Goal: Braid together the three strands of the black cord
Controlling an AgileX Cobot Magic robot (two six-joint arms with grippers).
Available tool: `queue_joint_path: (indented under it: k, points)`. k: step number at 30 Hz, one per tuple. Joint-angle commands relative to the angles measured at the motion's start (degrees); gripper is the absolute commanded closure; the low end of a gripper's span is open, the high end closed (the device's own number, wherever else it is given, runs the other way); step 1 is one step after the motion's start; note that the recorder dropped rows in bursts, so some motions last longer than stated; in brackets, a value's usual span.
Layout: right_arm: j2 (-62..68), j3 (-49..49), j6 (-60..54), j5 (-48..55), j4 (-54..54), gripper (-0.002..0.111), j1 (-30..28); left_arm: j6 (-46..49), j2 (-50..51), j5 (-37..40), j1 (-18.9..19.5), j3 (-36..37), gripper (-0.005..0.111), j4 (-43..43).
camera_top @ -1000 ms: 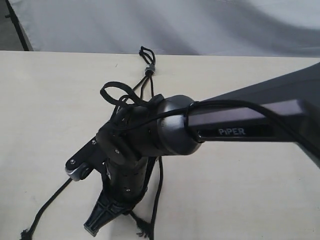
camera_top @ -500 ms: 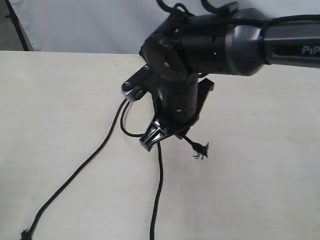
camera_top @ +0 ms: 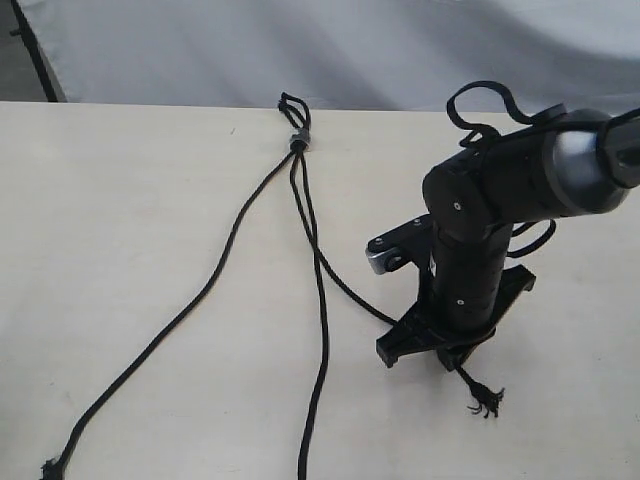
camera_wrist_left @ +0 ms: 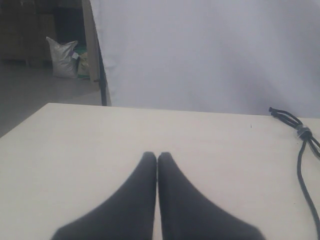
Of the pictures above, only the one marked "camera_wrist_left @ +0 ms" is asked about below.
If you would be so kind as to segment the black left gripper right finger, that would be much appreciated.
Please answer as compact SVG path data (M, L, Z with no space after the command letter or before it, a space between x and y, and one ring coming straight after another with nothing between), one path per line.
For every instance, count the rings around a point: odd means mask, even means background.
M164 240L263 240L258 228L212 203L169 152L158 157L158 198Z

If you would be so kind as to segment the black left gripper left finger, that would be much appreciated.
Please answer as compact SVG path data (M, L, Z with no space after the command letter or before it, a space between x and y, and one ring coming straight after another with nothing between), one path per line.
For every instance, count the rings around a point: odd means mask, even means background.
M157 159L145 152L123 185L101 205L59 228L54 240L151 240Z

